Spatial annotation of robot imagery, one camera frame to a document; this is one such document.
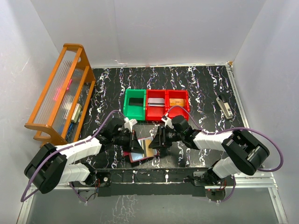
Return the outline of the red leather card holder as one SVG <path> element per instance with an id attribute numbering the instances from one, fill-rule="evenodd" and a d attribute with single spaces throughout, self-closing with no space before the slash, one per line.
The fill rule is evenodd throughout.
<path id="1" fill-rule="evenodd" d="M 123 156 L 125 157 L 125 156 L 128 156 L 129 157 L 129 160 L 130 160 L 130 162 L 133 164 L 133 163 L 136 163 L 136 162 L 141 162 L 141 161 L 145 161 L 145 160 L 147 160 L 147 159 L 152 159 L 152 158 L 154 158 L 154 157 L 156 157 L 156 156 L 154 156 L 154 157 L 148 157 L 148 158 L 145 158 L 144 156 L 143 156 L 143 154 L 141 154 L 141 153 L 133 153 L 133 152 L 129 152 L 128 151 L 128 147 L 123 147 Z"/>

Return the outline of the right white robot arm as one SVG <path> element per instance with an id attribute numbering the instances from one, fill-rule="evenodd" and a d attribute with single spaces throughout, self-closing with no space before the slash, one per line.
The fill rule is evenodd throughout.
<path id="1" fill-rule="evenodd" d="M 158 127 L 150 148 L 170 148 L 173 142 L 181 141 L 190 149 L 213 149 L 228 155 L 200 176 L 189 176 L 194 182 L 216 185 L 227 176 L 240 172 L 253 175 L 270 155 L 268 148 L 247 130 L 207 134 L 193 129 L 182 115 L 172 119 L 165 117 L 164 120 L 165 125 Z"/>

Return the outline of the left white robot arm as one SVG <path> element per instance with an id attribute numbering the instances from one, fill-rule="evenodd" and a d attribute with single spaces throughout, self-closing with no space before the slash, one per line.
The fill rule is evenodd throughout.
<path id="1" fill-rule="evenodd" d="M 47 143 L 26 166 L 24 174 L 43 194 L 63 183 L 93 184 L 95 177 L 92 168 L 80 160 L 103 153 L 113 145 L 122 147 L 124 152 L 144 154 L 133 129 L 136 123 L 136 119 L 113 118 L 95 137 L 88 136 L 61 146 Z"/>

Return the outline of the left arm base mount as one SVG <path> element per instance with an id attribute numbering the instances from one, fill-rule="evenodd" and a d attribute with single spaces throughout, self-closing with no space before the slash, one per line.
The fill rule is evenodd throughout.
<path id="1" fill-rule="evenodd" d="M 88 175 L 85 181 L 81 182 L 81 185 L 85 185 L 88 187 L 94 187 L 94 193 L 92 193 L 88 197 L 83 197 L 80 195 L 80 191 L 78 189 L 75 189 L 74 184 L 71 182 L 69 186 L 72 188 L 72 190 L 75 192 L 77 197 L 80 201 L 82 201 L 85 204 L 88 204 L 88 202 L 92 199 L 95 199 L 98 196 L 99 190 L 101 187 L 109 187 L 111 181 L 111 175 L 109 173 L 91 173 Z"/>

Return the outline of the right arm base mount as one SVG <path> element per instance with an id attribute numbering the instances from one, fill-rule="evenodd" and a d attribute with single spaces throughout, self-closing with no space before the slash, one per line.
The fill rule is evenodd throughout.
<path id="1" fill-rule="evenodd" d="M 188 175 L 187 179 L 195 187 L 216 186 L 215 189 L 206 189 L 206 197 L 210 202 L 221 203 L 227 201 L 235 191 L 236 180 L 233 175 L 229 176 L 233 181 L 233 187 L 228 196 L 226 196 L 227 178 L 219 178 L 213 172 L 194 172 L 192 175 Z"/>

